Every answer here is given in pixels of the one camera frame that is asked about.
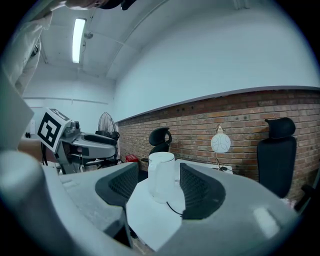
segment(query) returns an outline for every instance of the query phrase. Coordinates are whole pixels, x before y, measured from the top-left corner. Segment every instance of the white table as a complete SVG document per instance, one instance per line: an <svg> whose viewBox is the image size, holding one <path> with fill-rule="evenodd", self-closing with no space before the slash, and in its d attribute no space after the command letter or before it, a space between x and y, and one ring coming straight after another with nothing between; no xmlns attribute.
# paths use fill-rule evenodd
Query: white table
<svg viewBox="0 0 320 256"><path fill-rule="evenodd" d="M178 213L185 210L185 197L180 188L180 163L200 165L208 168L217 168L215 164L198 163L186 160L175 161L175 187L170 206ZM232 167L226 166L232 173ZM173 212L166 203L154 201L148 190L148 179L139 182L128 203L126 214L129 226L133 229L139 239L157 251L170 237L179 229L182 218Z"/></svg>

